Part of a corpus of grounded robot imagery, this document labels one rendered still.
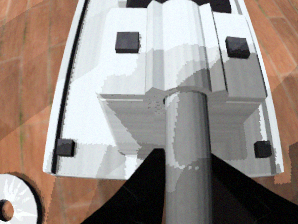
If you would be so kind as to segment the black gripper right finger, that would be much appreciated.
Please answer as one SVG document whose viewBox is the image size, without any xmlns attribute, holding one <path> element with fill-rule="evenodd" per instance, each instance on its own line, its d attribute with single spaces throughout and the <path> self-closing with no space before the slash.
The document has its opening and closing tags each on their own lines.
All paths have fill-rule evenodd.
<svg viewBox="0 0 298 224">
<path fill-rule="evenodd" d="M 212 153 L 214 224 L 298 224 L 298 205 Z"/>
</svg>

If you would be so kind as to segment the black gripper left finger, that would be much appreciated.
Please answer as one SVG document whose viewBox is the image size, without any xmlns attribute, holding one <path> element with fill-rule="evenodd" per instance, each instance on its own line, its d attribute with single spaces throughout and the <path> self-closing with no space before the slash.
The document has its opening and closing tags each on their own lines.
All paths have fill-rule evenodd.
<svg viewBox="0 0 298 224">
<path fill-rule="evenodd" d="M 100 209 L 80 224 L 162 224 L 165 149 L 154 149 Z"/>
</svg>

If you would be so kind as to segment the white cylindrical shaft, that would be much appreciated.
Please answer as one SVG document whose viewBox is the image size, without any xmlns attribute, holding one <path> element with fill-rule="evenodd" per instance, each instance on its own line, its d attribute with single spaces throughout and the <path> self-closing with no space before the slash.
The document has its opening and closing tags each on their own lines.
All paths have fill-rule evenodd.
<svg viewBox="0 0 298 224">
<path fill-rule="evenodd" d="M 169 93 L 165 123 L 166 224 L 214 224 L 208 95 Z"/>
</svg>

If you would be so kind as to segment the white flat washer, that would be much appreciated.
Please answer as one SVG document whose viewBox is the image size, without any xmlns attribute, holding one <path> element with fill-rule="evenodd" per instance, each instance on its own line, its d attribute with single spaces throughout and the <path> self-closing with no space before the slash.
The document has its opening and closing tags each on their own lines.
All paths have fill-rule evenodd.
<svg viewBox="0 0 298 224">
<path fill-rule="evenodd" d="M 5 220 L 1 208 L 8 201 L 13 205 L 13 217 Z M 0 224 L 41 224 L 43 210 L 39 194 L 21 177 L 0 175 Z"/>
</svg>

